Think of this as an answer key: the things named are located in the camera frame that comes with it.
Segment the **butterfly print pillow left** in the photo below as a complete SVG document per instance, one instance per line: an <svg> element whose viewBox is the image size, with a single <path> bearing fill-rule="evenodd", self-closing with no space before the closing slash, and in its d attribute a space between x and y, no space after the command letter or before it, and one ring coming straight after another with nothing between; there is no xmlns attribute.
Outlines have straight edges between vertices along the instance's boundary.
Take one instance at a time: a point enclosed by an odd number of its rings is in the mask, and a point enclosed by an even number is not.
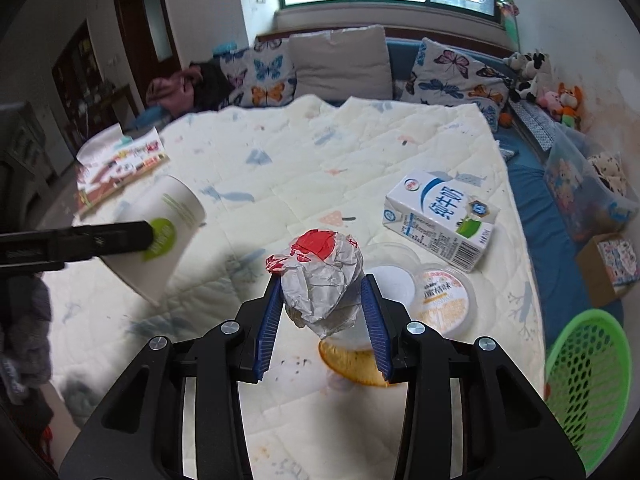
<svg viewBox="0 0 640 480"><path fill-rule="evenodd" d="M237 107L280 107L294 100L296 71L287 39L256 42L218 58L232 90L227 104Z"/></svg>

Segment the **butterfly print pillow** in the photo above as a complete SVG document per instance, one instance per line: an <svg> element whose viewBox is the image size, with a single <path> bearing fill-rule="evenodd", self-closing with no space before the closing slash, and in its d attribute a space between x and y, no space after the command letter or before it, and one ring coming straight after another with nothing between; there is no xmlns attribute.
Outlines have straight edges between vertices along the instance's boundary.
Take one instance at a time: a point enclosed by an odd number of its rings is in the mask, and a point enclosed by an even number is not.
<svg viewBox="0 0 640 480"><path fill-rule="evenodd" d="M472 55L423 38L400 99L448 107L475 104L491 131L497 132L510 82Z"/></svg>
<svg viewBox="0 0 640 480"><path fill-rule="evenodd" d="M232 90L227 104L237 107L280 107L294 100L296 71L287 39L256 42L218 58Z"/></svg>

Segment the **butterfly print pillow right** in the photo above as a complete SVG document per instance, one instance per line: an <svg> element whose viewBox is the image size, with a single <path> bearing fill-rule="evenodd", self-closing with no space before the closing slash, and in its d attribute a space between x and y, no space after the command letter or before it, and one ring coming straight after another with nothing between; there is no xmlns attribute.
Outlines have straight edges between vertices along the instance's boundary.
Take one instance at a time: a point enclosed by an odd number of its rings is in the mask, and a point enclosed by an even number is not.
<svg viewBox="0 0 640 480"><path fill-rule="evenodd" d="M475 104L491 131L497 132L510 82L472 55L423 38L400 99L448 107Z"/></svg>

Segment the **clear plastic storage bin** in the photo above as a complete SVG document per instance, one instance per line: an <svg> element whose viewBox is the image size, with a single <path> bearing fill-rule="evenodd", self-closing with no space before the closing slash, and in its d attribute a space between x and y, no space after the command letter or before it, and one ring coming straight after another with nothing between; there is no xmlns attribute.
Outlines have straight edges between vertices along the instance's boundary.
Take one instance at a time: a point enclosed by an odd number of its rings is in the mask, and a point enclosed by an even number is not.
<svg viewBox="0 0 640 480"><path fill-rule="evenodd" d="M622 156L604 149L581 132L557 125L544 167L548 185L570 237L620 232L639 212Z"/></svg>

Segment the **sticker books in box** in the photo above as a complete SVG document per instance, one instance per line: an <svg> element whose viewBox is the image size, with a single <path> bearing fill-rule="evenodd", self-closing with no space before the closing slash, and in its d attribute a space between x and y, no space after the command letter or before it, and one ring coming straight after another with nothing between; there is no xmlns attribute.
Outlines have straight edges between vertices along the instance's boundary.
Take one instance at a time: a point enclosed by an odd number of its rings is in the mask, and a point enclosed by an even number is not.
<svg viewBox="0 0 640 480"><path fill-rule="evenodd" d="M629 240L609 238L597 244L606 273L614 287L626 286L639 279L639 260Z"/></svg>

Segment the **white green paper cup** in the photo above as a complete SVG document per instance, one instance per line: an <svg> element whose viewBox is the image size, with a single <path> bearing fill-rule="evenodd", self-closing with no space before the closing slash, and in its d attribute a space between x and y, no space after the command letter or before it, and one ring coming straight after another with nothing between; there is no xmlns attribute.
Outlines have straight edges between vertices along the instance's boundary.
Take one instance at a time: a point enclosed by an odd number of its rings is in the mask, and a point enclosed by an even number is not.
<svg viewBox="0 0 640 480"><path fill-rule="evenodd" d="M102 261L139 296L158 306L205 217L190 188L173 176L161 176L115 216L117 223L145 221L153 230L151 245L142 252L105 256Z"/></svg>

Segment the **pink clothes pile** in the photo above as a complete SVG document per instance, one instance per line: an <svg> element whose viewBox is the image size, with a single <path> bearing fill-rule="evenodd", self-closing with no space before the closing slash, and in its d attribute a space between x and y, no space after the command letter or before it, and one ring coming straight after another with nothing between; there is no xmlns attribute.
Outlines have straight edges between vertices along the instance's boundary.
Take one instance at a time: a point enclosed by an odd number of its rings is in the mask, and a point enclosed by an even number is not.
<svg viewBox="0 0 640 480"><path fill-rule="evenodd" d="M201 69L191 66L168 78L153 79L145 93L145 103L160 106L171 116L178 117L194 105L194 86L202 80Z"/></svg>

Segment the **brown cardboard box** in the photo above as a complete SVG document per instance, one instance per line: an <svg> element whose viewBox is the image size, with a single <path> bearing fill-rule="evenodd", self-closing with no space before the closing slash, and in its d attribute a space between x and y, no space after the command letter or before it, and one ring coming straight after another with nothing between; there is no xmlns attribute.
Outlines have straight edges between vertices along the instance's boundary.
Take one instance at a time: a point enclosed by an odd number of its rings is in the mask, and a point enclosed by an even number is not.
<svg viewBox="0 0 640 480"><path fill-rule="evenodd" d="M589 300L594 308L606 307L612 301L622 298L626 292L639 281L620 287L614 287L612 285L599 254L597 244L601 240L617 237L626 238L618 233L595 235L591 237L591 240L585 244L575 258L580 274L582 274L582 279L585 282Z"/></svg>

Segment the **green perforated plastic basket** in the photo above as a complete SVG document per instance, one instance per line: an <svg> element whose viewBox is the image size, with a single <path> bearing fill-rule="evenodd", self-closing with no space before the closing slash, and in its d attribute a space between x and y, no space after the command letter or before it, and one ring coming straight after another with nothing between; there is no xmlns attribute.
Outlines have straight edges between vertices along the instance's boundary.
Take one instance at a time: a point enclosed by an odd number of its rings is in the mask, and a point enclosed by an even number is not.
<svg viewBox="0 0 640 480"><path fill-rule="evenodd" d="M620 428L631 377L626 334L608 312L579 313L551 348L544 398L588 474L603 460Z"/></svg>

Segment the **pink plush toy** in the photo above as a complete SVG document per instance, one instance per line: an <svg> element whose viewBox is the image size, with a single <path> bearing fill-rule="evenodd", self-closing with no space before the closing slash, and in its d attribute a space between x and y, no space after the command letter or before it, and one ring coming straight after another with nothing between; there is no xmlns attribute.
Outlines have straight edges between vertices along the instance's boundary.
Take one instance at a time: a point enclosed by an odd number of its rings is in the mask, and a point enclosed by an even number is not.
<svg viewBox="0 0 640 480"><path fill-rule="evenodd" d="M556 122L562 119L563 105L558 92L541 92L537 98L537 104Z"/></svg>

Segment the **orange fox plush toy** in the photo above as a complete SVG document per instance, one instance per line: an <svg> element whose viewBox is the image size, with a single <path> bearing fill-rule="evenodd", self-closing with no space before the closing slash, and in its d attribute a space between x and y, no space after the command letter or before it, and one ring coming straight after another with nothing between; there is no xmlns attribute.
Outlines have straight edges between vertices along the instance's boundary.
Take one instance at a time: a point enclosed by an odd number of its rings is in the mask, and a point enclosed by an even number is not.
<svg viewBox="0 0 640 480"><path fill-rule="evenodd" d="M561 104L560 123L568 128L580 130L582 118L579 115L579 107L582 105L582 89L578 86L569 87L561 82L558 93Z"/></svg>

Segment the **round plastic lid container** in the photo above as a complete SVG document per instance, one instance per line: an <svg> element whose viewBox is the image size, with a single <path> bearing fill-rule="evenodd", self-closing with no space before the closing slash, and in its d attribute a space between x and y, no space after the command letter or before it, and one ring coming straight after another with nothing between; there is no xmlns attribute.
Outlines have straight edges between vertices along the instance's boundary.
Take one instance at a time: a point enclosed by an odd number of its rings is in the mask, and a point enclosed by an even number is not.
<svg viewBox="0 0 640 480"><path fill-rule="evenodd" d="M474 289L465 275L451 266L424 264L414 281L411 318L448 338L465 333L477 311Z"/></svg>

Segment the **cow plush toy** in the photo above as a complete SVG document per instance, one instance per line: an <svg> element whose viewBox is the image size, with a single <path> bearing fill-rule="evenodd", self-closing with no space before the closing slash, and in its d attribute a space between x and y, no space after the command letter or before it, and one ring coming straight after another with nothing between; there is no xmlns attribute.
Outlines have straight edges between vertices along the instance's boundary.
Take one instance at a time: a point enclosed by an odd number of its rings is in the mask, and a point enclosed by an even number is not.
<svg viewBox="0 0 640 480"><path fill-rule="evenodd" d="M552 89L552 67L547 53L514 52L503 63L516 73L509 92L513 103L521 100L536 103L544 92Z"/></svg>

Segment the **grey plain cushion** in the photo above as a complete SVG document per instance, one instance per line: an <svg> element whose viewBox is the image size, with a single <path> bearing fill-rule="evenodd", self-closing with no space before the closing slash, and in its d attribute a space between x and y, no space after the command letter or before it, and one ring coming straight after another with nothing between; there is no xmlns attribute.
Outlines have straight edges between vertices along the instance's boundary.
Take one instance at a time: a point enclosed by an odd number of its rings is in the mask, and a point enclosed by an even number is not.
<svg viewBox="0 0 640 480"><path fill-rule="evenodd" d="M393 97L390 55L380 25L292 35L288 52L296 73L296 98L311 94L326 102L344 102L352 96Z"/></svg>

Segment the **white quilted table cover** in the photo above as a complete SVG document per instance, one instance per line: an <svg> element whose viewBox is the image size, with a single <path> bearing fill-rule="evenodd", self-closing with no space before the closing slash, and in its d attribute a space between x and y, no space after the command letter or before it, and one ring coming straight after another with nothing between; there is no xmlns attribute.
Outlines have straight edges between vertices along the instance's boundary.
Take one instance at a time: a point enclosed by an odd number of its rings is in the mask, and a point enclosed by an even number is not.
<svg viewBox="0 0 640 480"><path fill-rule="evenodd" d="M463 339L495 338L536 388L544 334L508 168L472 106L304 96L286 107L230 107L186 116L162 133L163 166L198 196L206 218L159 306L102 262L46 276L52 382L77 425L155 335L203 335L264 291L266 259L300 234L328 229L360 245L396 242L385 195L412 170L444 172L498 208L487 252L471 273L476 313ZM270 369L240 389L259 479L388 479L399 445L404 387L363 387L331 373L318 337L283 320Z"/></svg>

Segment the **orange peel piece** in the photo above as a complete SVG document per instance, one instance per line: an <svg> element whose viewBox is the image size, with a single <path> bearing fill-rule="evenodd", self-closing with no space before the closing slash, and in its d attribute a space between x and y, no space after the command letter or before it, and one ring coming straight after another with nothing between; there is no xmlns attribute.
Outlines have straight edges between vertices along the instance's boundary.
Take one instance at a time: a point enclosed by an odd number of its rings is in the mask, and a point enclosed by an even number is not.
<svg viewBox="0 0 640 480"><path fill-rule="evenodd" d="M350 350L322 340L318 343L318 350L324 364L350 382L368 387L390 386L378 370L371 349Z"/></svg>

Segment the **dark wooden door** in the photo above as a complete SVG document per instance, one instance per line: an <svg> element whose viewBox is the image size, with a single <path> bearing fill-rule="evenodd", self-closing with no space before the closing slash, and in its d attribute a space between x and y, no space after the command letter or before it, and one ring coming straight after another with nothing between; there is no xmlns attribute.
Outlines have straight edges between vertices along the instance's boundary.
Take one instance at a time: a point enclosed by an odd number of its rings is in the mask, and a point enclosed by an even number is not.
<svg viewBox="0 0 640 480"><path fill-rule="evenodd" d="M181 64L172 36L165 0L114 0L122 44L138 95L146 106L146 90L156 78L167 78Z"/></svg>

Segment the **white milk carton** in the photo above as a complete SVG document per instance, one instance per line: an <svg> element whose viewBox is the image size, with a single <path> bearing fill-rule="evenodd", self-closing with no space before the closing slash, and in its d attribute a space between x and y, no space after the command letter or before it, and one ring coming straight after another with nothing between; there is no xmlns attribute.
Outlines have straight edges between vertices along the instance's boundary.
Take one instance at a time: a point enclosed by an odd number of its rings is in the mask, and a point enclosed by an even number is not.
<svg viewBox="0 0 640 480"><path fill-rule="evenodd" d="M472 195L448 174L413 170L385 195L387 229L463 271L483 257L499 208Z"/></svg>

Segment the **white red paper wrapper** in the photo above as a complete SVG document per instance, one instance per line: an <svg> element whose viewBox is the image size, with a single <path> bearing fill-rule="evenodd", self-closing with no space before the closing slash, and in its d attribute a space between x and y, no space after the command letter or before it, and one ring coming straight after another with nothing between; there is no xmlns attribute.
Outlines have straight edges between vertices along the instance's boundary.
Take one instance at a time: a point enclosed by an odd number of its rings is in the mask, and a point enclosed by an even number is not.
<svg viewBox="0 0 640 480"><path fill-rule="evenodd" d="M286 314L297 327L326 339L356 325L363 255L352 236L309 230L265 267L280 278Z"/></svg>

